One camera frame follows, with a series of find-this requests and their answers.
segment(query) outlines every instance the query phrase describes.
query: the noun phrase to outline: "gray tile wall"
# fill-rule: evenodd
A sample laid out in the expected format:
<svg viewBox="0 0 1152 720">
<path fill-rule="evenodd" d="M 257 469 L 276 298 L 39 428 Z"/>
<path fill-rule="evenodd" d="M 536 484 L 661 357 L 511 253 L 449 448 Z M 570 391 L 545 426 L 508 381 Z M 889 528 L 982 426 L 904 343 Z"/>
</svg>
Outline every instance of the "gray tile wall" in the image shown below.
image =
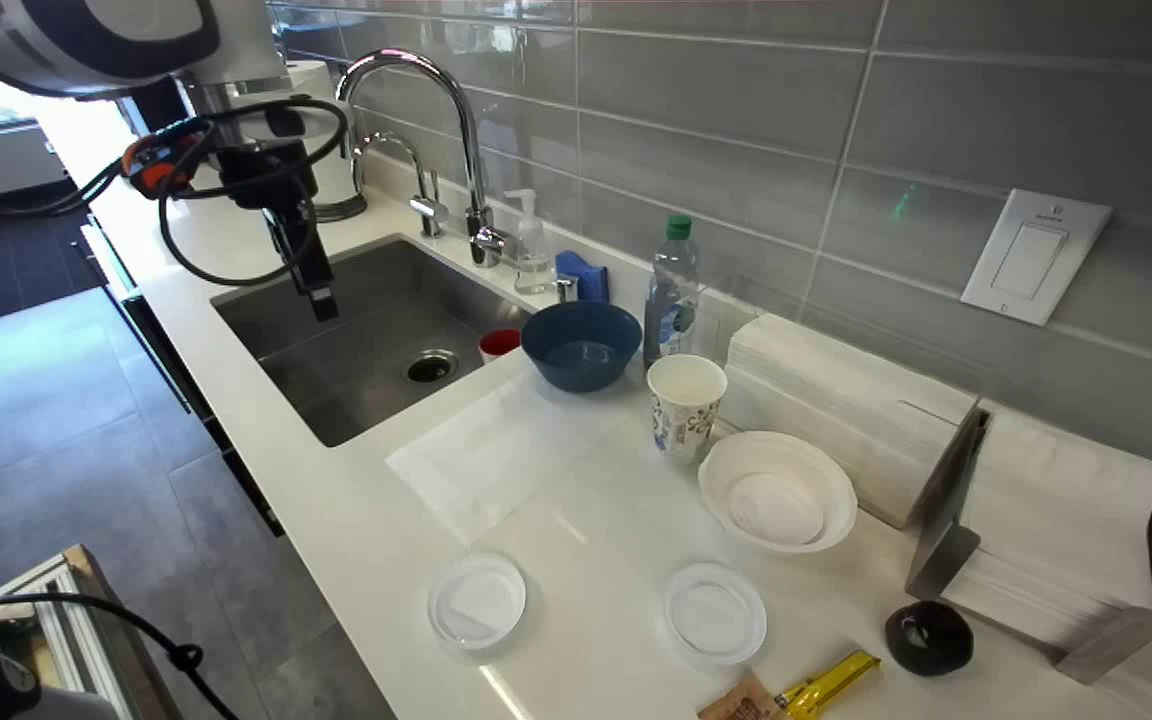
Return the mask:
<svg viewBox="0 0 1152 720">
<path fill-rule="evenodd" d="M 1152 458 L 1152 0 L 273 0 L 290 53 L 408 44 L 478 108 L 493 191 Z M 449 106 L 365 92 L 460 177 Z M 1008 187 L 1115 207 L 1046 330 L 961 303 Z"/>
</svg>

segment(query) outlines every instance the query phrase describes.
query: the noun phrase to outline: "blue bowl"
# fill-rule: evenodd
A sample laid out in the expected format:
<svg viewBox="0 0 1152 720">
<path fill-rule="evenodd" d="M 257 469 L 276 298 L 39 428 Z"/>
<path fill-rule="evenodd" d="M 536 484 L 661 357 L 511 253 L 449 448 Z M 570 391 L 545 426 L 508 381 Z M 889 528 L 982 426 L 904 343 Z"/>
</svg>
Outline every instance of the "blue bowl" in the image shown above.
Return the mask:
<svg viewBox="0 0 1152 720">
<path fill-rule="evenodd" d="M 562 391 L 615 385 L 639 340 L 639 322 L 615 303 L 553 303 L 523 330 L 523 351 Z"/>
</svg>

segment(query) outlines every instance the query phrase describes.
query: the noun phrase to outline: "stainless steel sink basin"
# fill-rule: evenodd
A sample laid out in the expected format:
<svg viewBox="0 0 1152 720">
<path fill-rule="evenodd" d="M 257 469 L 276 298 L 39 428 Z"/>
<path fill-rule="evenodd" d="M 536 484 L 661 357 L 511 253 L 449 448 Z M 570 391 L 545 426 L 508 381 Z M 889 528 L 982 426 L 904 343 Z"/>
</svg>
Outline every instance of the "stainless steel sink basin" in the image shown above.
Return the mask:
<svg viewBox="0 0 1152 720">
<path fill-rule="evenodd" d="M 528 322 L 400 237 L 336 258 L 333 273 L 336 322 L 310 322 L 290 282 L 217 301 L 328 448 L 478 368 L 474 340 Z"/>
</svg>

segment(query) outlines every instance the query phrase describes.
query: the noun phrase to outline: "water bottle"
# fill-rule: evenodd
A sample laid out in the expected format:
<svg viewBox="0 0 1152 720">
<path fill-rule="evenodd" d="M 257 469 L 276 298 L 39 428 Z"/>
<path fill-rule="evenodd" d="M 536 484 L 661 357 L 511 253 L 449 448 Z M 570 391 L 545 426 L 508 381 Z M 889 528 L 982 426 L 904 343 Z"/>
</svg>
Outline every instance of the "water bottle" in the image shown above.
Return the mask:
<svg viewBox="0 0 1152 720">
<path fill-rule="evenodd" d="M 691 217 L 668 217 L 663 246 L 653 261 L 653 287 L 643 309 L 643 368 L 697 343 L 697 301 L 701 269 L 691 246 Z"/>
</svg>

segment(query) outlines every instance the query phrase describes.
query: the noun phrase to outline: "sink drain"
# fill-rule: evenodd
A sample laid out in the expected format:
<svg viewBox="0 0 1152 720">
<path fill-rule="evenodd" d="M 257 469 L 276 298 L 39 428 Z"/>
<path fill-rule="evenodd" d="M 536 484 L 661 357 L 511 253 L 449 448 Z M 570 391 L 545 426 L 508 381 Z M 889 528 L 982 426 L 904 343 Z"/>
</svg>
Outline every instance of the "sink drain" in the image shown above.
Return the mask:
<svg viewBox="0 0 1152 720">
<path fill-rule="evenodd" d="M 437 381 L 443 381 L 443 377 L 450 377 L 450 366 L 454 362 L 454 351 L 449 351 L 449 349 L 424 349 L 410 366 L 408 366 L 408 381 L 410 385 L 437 385 Z"/>
</svg>

